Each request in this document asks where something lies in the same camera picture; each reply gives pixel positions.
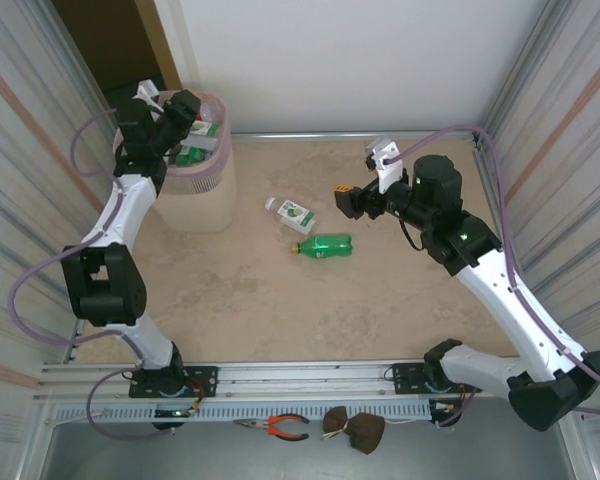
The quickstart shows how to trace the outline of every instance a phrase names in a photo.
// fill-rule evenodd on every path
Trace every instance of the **beige floor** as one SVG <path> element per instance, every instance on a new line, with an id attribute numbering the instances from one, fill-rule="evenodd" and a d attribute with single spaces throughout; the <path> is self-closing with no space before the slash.
<path id="1" fill-rule="evenodd" d="M 150 211 L 133 252 L 149 312 L 186 361 L 416 358 L 449 337 L 515 353 L 472 294 L 409 247 L 394 217 L 354 221 L 337 210 L 334 184 L 372 179 L 362 142 L 236 145 L 234 153 L 239 205 L 227 230 L 175 232 Z M 469 143 L 437 142 L 422 153 L 454 161 L 465 208 L 491 224 Z M 350 233 L 353 255 L 292 255 L 291 243 L 302 237 L 265 211 L 270 195 L 316 211 L 317 233 Z M 78 352 L 80 362 L 130 360 L 110 339 Z"/>

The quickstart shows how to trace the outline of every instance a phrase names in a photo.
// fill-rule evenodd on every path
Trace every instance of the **pliers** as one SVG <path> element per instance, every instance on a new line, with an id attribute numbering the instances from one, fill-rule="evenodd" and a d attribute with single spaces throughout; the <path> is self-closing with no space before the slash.
<path id="1" fill-rule="evenodd" d="M 295 413 L 285 413 L 283 415 L 278 415 L 275 417 L 269 417 L 266 420 L 259 420 L 257 418 L 243 418 L 241 420 L 234 420 L 233 423 L 237 423 L 238 425 L 242 425 L 244 427 L 249 428 L 263 428 L 267 430 L 269 435 L 275 435 L 276 437 L 286 440 L 287 442 L 299 442 L 301 440 L 306 440 L 309 438 L 309 434 L 307 433 L 286 433 L 278 430 L 275 425 L 278 422 L 284 422 L 285 420 L 295 420 L 296 422 L 309 423 L 309 420 L 303 417 L 302 415 L 296 415 Z"/>

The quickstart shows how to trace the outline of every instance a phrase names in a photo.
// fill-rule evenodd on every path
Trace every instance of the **trash bin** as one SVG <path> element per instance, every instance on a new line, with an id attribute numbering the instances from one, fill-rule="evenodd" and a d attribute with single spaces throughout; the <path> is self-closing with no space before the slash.
<path id="1" fill-rule="evenodd" d="M 162 105 L 175 91 L 161 92 Z M 162 219 L 174 230 L 192 233 L 219 232 L 233 220 L 238 193 L 227 108 L 210 94 L 196 95 L 216 102 L 221 114 L 218 142 L 211 157 L 191 166 L 169 165 L 167 177 L 154 204 Z M 116 133 L 114 151 L 122 140 Z"/>

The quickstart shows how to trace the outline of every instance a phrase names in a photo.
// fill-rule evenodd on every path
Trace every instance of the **green plastic bottle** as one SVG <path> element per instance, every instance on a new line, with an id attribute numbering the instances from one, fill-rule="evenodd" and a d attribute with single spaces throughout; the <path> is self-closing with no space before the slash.
<path id="1" fill-rule="evenodd" d="M 302 243 L 291 246 L 293 253 L 302 253 L 311 258 L 346 257 L 351 255 L 351 235 L 314 235 Z"/>

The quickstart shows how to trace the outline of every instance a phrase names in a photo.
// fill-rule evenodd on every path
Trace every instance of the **bottle cap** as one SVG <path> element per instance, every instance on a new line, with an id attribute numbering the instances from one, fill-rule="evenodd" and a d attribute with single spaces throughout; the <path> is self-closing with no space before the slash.
<path id="1" fill-rule="evenodd" d="M 264 202 L 264 208 L 266 208 L 267 210 L 271 210 L 271 205 L 273 205 L 273 202 L 276 201 L 276 197 L 269 197 L 267 198 L 267 201 Z"/>

